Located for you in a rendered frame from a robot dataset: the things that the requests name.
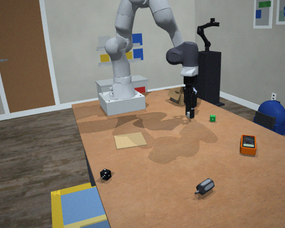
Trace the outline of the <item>beige square mat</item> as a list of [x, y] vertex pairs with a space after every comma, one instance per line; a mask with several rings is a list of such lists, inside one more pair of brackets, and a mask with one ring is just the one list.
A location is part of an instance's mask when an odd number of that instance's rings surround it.
[[117, 150], [147, 145], [141, 132], [114, 136]]

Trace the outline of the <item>green die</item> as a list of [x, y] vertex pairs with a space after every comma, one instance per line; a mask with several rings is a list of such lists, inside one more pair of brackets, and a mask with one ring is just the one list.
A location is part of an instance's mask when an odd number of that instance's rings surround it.
[[211, 122], [215, 122], [216, 120], [216, 116], [215, 115], [210, 115], [210, 121]]

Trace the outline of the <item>orange digital multimeter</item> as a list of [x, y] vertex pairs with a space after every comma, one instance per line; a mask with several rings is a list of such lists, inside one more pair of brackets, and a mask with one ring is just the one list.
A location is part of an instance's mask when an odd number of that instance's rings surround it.
[[256, 154], [256, 137], [252, 135], [241, 135], [240, 153], [255, 155]]

